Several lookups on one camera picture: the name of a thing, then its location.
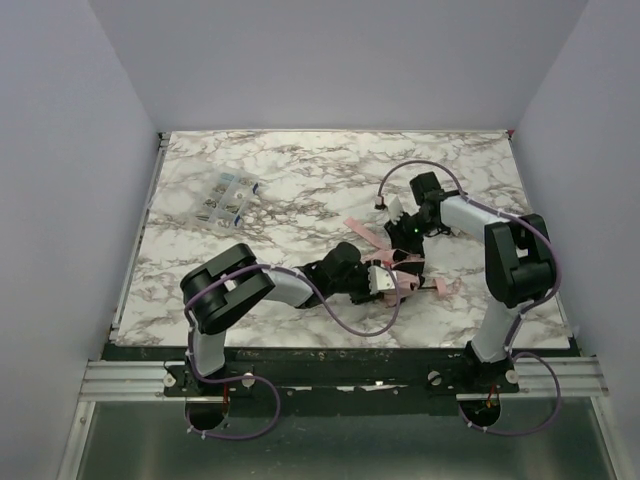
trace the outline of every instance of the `cable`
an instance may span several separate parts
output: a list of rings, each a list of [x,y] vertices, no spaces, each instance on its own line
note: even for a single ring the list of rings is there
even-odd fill
[[[513,357],[514,363],[522,357],[534,358],[537,361],[539,361],[542,365],[544,365],[544,367],[547,370],[549,370],[549,373],[551,374],[551,378],[553,378],[553,383],[555,384],[555,387],[556,387],[556,404],[553,408],[553,412],[551,412],[551,415],[549,415],[549,417],[537,427],[533,427],[527,430],[516,430],[516,431],[498,430],[495,428],[481,427],[480,425],[476,425],[471,420],[469,420],[467,415],[462,410],[462,407],[458,405],[458,411],[460,412],[462,419],[464,420],[464,422],[467,424],[469,428],[472,428],[479,432],[489,433],[491,435],[498,435],[501,437],[523,437],[525,435],[531,435],[533,433],[538,433],[539,431],[544,430],[545,428],[551,426],[551,424],[553,424],[558,419],[558,415],[560,414],[560,410],[562,409],[562,392],[560,391],[560,381],[558,380],[558,375],[556,375],[556,372],[553,371],[553,368],[551,368],[551,365],[549,365],[548,362],[543,360],[541,357],[539,357],[535,353],[531,353],[531,352],[518,353]]]
[[[536,308],[537,306],[540,306],[543,303],[546,303],[547,301],[551,300],[555,296],[555,294],[558,293],[558,290],[560,289],[560,283],[562,282],[562,269],[560,267],[560,262],[558,261],[558,256],[557,256],[555,250],[551,246],[551,243],[549,242],[547,237],[545,237],[536,228],[532,227],[531,225],[529,225],[524,220],[516,217],[515,215],[511,215],[511,214],[499,211],[499,210],[497,210],[495,208],[489,207],[487,205],[484,205],[484,204],[472,199],[471,197],[469,197],[467,192],[465,192],[462,189],[462,185],[460,184],[460,181],[458,180],[458,178],[455,176],[455,174],[451,170],[449,170],[444,165],[440,165],[439,163],[432,162],[430,160],[408,160],[406,162],[402,162],[402,163],[396,165],[391,170],[389,170],[387,172],[387,174],[384,176],[384,178],[382,179],[382,181],[380,182],[380,187],[378,188],[378,199],[382,201],[382,204],[384,204],[384,200],[383,200],[383,197],[382,197],[382,188],[384,187],[384,184],[387,182],[387,180],[389,179],[391,174],[393,172],[395,172],[396,170],[398,170],[399,168],[402,168],[402,167],[407,166],[407,165],[412,165],[412,164],[430,165],[432,167],[437,167],[437,168],[443,170],[447,175],[449,175],[449,177],[451,177],[451,180],[453,180],[453,183],[455,184],[456,189],[460,193],[460,197],[462,197],[462,199],[465,200],[467,203],[473,205],[474,207],[479,208],[480,210],[483,210],[483,211],[485,211],[487,213],[490,213],[492,215],[497,215],[498,217],[504,217],[504,218],[506,218],[508,220],[516,222],[517,224],[519,224],[520,226],[522,226],[523,228],[525,228],[529,232],[531,232],[533,235],[535,235],[536,238],[538,238],[544,244],[544,246],[549,249],[549,252],[551,253],[551,258],[553,259],[553,263],[554,263],[555,268],[556,268],[556,280],[555,280],[555,283],[553,284],[553,287],[551,288],[551,290],[549,290],[549,292],[544,297],[542,297],[541,299],[530,303],[529,305],[524,306],[523,308],[520,309],[520,311],[516,315],[516,318],[514,319],[514,322],[511,325],[511,328],[507,332],[507,335],[506,335],[506,337],[504,339],[505,350],[507,352],[507,355],[510,356],[511,346],[513,345],[513,341],[515,339],[515,336],[518,333],[518,330],[520,329],[520,325],[522,324],[522,320],[524,318],[524,315],[527,312],[529,312],[530,310],[532,310],[533,308]],[[473,428],[474,430],[478,430],[478,431],[485,432],[485,433],[490,433],[490,434],[493,434],[493,435],[500,435],[500,436],[505,436],[505,437],[517,437],[517,436],[530,435],[532,433],[539,432],[540,430],[543,430],[544,428],[547,428],[549,425],[551,425],[556,420],[556,418],[558,417],[558,414],[560,412],[560,409],[562,408],[562,392],[560,390],[560,382],[558,381],[558,377],[557,377],[556,373],[551,368],[551,365],[549,365],[545,360],[543,360],[538,355],[535,355],[535,354],[530,353],[530,352],[519,353],[519,354],[515,355],[512,358],[512,360],[515,362],[517,359],[522,358],[522,357],[530,357],[530,358],[534,358],[534,359],[538,360],[540,363],[542,363],[542,365],[544,365],[547,368],[547,370],[549,370],[549,373],[551,373],[551,377],[553,378],[553,381],[554,381],[554,383],[556,385],[556,405],[555,405],[555,408],[554,408],[553,412],[549,416],[549,418],[547,418],[547,420],[545,420],[540,425],[538,425],[537,427],[534,427],[532,429],[516,431],[516,432],[507,432],[507,431],[503,431],[503,430],[496,430],[496,429],[492,429],[492,428],[488,428],[488,427],[481,427],[479,425],[476,425],[475,423],[473,423],[471,420],[469,420],[467,418],[465,413],[462,411],[462,407],[458,406],[460,414],[462,415],[462,418],[465,420],[465,422],[467,423],[467,426],[469,428]]]
[[[211,285],[207,285],[207,287],[203,288],[198,293],[196,293],[193,297],[191,297],[191,299],[189,299],[189,301],[184,306],[184,316],[189,322],[189,334],[187,336],[187,356],[189,357],[189,364],[191,366],[191,371],[193,373],[194,378],[198,379],[202,383],[207,383],[210,385],[219,385],[219,384],[226,384],[230,382],[237,382],[241,380],[247,380],[246,376],[220,378],[220,379],[206,378],[203,375],[201,375],[200,372],[198,371],[198,368],[196,366],[195,355],[193,354],[193,352],[195,351],[194,335],[195,335],[195,329],[197,327],[195,324],[195,320],[191,317],[191,314],[190,314],[191,310],[198,300],[200,300],[202,297],[204,297],[206,294],[208,294],[212,290],[215,290],[216,288],[220,287],[222,284],[224,284],[224,282],[233,280],[234,278],[239,277],[240,275],[244,275],[245,273],[251,272],[254,270],[274,270],[277,272],[284,273],[286,275],[290,275],[292,277],[296,277],[311,288],[313,293],[317,295],[320,301],[322,302],[322,305],[324,305],[324,307],[327,309],[327,312],[329,312],[329,315],[331,315],[331,318],[333,318],[338,323],[338,325],[340,325],[342,328],[347,330],[349,333],[358,335],[360,337],[375,337],[377,335],[382,335],[383,333],[388,331],[391,327],[393,327],[393,325],[396,323],[396,320],[398,318],[398,313],[400,313],[400,304],[401,304],[400,285],[398,284],[398,281],[396,280],[392,271],[387,267],[383,267],[383,268],[389,273],[389,275],[391,276],[391,280],[393,281],[393,286],[395,288],[395,293],[396,293],[396,305],[393,310],[393,315],[391,316],[391,320],[389,320],[389,323],[387,323],[387,325],[385,325],[383,328],[381,328],[376,332],[359,332],[351,328],[350,326],[348,326],[346,323],[340,320],[340,318],[338,318],[338,316],[333,311],[331,306],[327,303],[325,298],[322,296],[322,293],[320,292],[320,290],[318,290],[318,288],[307,277],[305,277],[304,275],[294,270],[289,270],[288,268],[266,265],[266,264],[250,265],[248,267],[244,267],[239,270],[236,270],[235,272],[232,272],[229,275],[226,275],[224,278],[220,278],[216,280]],[[251,380],[257,380],[258,382],[262,382],[265,385],[267,385],[273,392],[273,395],[276,399],[276,410],[273,414],[273,417],[265,427],[261,428],[257,432],[244,434],[244,435],[225,435],[222,433],[199,430],[192,425],[191,419],[189,418],[189,412],[187,411],[186,420],[187,420],[187,423],[189,424],[189,429],[187,430],[187,432],[196,432],[200,434],[203,439],[206,437],[209,437],[209,438],[217,438],[221,440],[251,440],[261,435],[264,435],[265,433],[270,431],[276,425],[278,421],[278,417],[280,416],[281,401],[280,401],[280,395],[278,394],[278,389],[275,387],[273,383],[271,383],[269,380],[267,380],[264,377],[253,375],[250,378]]]

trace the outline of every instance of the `wall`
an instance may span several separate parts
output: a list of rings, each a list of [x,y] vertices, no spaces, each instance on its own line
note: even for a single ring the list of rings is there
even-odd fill
[[[640,3],[591,0],[515,136],[565,266],[563,301],[598,354],[640,472]]]
[[[513,128],[586,0],[90,0],[163,130]]]
[[[0,15],[0,478],[55,478],[157,136],[84,0]]]

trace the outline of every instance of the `table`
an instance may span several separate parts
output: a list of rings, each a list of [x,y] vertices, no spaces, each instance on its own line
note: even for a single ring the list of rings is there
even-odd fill
[[[403,160],[441,162],[474,198],[506,211],[530,211],[504,132],[237,131],[173,133],[151,203],[131,286],[118,330],[118,345],[186,345],[187,322],[179,283],[193,268],[230,246],[247,243],[265,262],[303,265],[322,258],[340,241],[363,253],[374,249],[351,232],[353,217],[384,236],[384,212],[373,198],[384,174]],[[190,226],[184,212],[214,165],[239,168],[261,179],[259,197],[232,236]],[[409,180],[426,171],[397,171],[385,195],[397,195],[417,211]],[[452,182],[436,174],[445,189]],[[462,347],[479,327],[489,297],[483,246],[463,233],[425,240],[428,277],[444,277],[455,292],[409,298],[397,324],[374,338],[342,330],[322,307],[296,310],[261,302],[227,334],[227,345],[269,347]],[[373,331],[387,323],[382,303],[352,305],[330,300],[353,328]],[[568,330],[555,301],[527,315],[515,346],[567,348]]]

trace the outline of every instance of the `gray veining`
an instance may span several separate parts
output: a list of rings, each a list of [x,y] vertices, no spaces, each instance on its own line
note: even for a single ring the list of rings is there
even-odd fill
[[[237,242],[265,262],[285,266],[317,260],[346,240],[363,253],[374,251],[343,221],[351,216],[385,237],[384,212],[373,198],[384,174],[405,159],[442,162],[475,198],[514,213],[529,211],[506,135],[496,133],[385,132],[180,132],[171,137],[150,208],[117,343],[186,345],[181,278]],[[256,174],[259,196],[232,236],[189,226],[183,219],[213,165]],[[385,189],[405,208],[417,208],[409,180],[425,171],[411,165],[397,171]],[[452,182],[436,172],[446,189]],[[295,310],[258,304],[227,335],[236,346],[288,347],[462,347],[478,328],[489,295],[480,243],[457,232],[425,240],[429,276],[444,277],[454,291],[439,299],[428,291],[409,298],[397,324],[375,338],[342,330],[322,307]],[[382,303],[355,306],[347,296],[330,300],[354,328],[379,329],[391,309]],[[516,340],[518,347],[566,348],[556,302],[534,310]]]

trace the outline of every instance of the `marble tabletop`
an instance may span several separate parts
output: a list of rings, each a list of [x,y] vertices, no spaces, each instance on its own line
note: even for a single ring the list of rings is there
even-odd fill
[[[247,243],[263,261],[284,266],[322,258],[340,241],[374,251],[351,232],[353,217],[385,237],[384,212],[373,208],[384,174],[406,159],[448,166],[476,199],[506,211],[529,211],[507,136],[495,133],[238,131],[178,132],[170,140],[150,207],[131,287],[118,330],[119,345],[186,345],[179,283],[193,268],[230,246]],[[260,178],[259,195],[231,236],[185,222],[184,213],[205,186],[213,166],[245,170]],[[385,195],[417,211],[409,180],[425,167],[398,170]],[[445,189],[452,182],[437,171]],[[460,232],[425,239],[427,277],[444,277],[452,294],[420,292],[402,305],[396,325],[374,338],[339,327],[321,306],[296,310],[261,302],[227,334],[227,345],[271,347],[463,347],[482,321],[489,292],[483,246]],[[330,299],[353,328],[373,331],[392,309],[383,303],[352,305]],[[555,301],[527,315],[516,347],[567,348],[568,330]]]

